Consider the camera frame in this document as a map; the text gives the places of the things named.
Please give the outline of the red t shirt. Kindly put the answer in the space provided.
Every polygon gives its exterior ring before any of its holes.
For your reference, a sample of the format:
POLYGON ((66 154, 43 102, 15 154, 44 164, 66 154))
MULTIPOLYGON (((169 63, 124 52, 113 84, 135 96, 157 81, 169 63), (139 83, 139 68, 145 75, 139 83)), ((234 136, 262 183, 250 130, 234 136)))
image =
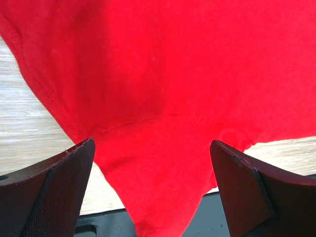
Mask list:
POLYGON ((179 237, 217 186, 209 148, 316 133, 313 0, 3 0, 0 34, 139 237, 179 237))

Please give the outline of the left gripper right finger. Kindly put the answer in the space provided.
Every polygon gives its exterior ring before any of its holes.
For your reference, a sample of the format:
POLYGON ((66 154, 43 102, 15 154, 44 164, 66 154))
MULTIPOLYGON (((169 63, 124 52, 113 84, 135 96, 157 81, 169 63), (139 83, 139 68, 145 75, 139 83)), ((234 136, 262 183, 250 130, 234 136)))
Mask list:
POLYGON ((250 157, 226 143, 210 146, 232 237, 314 237, 316 180, 250 157))

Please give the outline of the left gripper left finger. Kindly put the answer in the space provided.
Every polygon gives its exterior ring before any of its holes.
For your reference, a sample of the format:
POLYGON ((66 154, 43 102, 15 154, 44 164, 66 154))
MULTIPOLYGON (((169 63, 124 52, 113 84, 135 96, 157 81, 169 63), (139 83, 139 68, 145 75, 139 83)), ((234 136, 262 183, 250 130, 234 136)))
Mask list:
POLYGON ((60 154, 1 175, 2 237, 72 237, 92 169, 88 138, 60 154))

